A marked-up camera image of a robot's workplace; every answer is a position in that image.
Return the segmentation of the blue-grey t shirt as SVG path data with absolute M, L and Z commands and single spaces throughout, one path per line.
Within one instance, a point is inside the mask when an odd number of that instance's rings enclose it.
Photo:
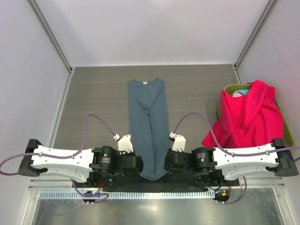
M 136 154 L 142 157 L 141 176 L 158 180 L 167 171 L 165 157 L 170 148 L 165 82 L 132 80 L 127 83 L 129 133 Z

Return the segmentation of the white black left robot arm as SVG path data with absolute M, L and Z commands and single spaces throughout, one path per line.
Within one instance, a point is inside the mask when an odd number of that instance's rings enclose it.
M 53 149 L 43 146 L 37 139 L 28 142 L 18 174 L 38 177 L 42 173 L 71 179 L 86 187 L 94 187 L 104 177 L 139 175 L 143 160 L 131 146 L 119 151 L 111 146 L 76 150 Z

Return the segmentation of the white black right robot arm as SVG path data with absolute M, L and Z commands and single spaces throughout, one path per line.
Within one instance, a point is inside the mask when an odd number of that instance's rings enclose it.
M 271 143 L 249 148 L 199 147 L 190 153 L 184 151 L 185 138 L 175 137 L 174 145 L 165 157 L 165 169 L 200 177 L 217 173 L 221 180 L 233 181 L 256 173 L 274 173 L 277 177 L 299 175 L 291 154 L 293 147 L 287 147 L 284 140 L 275 138 Z

